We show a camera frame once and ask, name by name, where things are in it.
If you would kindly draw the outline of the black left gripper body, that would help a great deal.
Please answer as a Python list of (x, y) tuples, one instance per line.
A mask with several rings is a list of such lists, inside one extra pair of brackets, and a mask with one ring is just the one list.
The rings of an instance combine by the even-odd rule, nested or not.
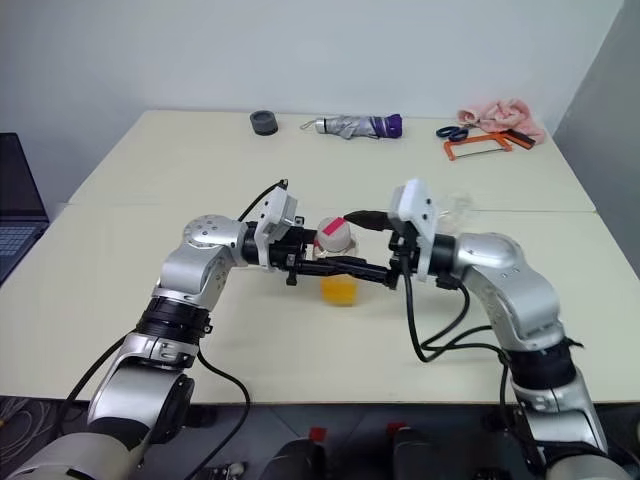
[(312, 245), (316, 231), (305, 228), (305, 218), (296, 215), (294, 224), (280, 240), (269, 246), (269, 266), (287, 273), (286, 284), (296, 286), (299, 275), (319, 275), (320, 269), (307, 259), (307, 247)]

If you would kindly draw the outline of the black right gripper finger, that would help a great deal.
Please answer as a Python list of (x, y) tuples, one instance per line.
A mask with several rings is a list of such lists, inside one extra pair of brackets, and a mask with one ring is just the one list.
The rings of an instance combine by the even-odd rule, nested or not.
[(388, 214), (384, 211), (358, 210), (345, 214), (344, 219), (367, 230), (385, 231), (392, 229)]
[(357, 279), (379, 283), (390, 290), (397, 288), (400, 271), (369, 263), (351, 265), (349, 274)]

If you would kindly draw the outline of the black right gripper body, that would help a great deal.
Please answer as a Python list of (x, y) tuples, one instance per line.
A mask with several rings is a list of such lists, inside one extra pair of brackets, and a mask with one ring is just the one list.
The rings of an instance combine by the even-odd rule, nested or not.
[(386, 286), (395, 290), (405, 273), (412, 276), (417, 272), (420, 258), (418, 232), (409, 222), (401, 222), (399, 227), (386, 222), (385, 229), (391, 231), (388, 248), (392, 253)]

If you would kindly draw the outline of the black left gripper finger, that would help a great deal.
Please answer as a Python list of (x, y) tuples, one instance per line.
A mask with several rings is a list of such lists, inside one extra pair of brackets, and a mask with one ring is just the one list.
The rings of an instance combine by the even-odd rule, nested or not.
[(302, 260), (298, 263), (298, 274), (308, 276), (355, 275), (368, 265), (356, 257), (330, 257), (317, 260)]

